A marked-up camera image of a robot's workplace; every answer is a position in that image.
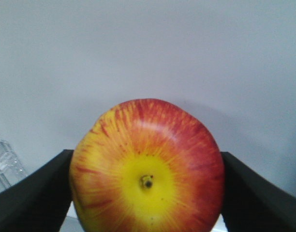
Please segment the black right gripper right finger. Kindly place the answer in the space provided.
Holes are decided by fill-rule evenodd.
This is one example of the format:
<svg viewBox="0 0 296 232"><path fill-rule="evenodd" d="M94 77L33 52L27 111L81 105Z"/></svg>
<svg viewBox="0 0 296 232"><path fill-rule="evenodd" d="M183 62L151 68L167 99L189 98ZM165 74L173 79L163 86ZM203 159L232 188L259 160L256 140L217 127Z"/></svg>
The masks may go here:
<svg viewBox="0 0 296 232"><path fill-rule="evenodd" d="M273 185L229 152L222 217L229 232L296 232L296 197Z"/></svg>

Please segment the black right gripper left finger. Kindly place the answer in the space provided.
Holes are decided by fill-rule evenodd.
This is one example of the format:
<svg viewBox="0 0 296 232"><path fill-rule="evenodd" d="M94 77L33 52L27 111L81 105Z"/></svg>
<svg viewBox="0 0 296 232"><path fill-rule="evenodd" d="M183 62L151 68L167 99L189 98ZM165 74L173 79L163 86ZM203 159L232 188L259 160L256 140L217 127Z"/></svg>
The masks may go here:
<svg viewBox="0 0 296 232"><path fill-rule="evenodd" d="M72 197L72 150L63 150L40 169L0 193L0 232L58 232Z"/></svg>

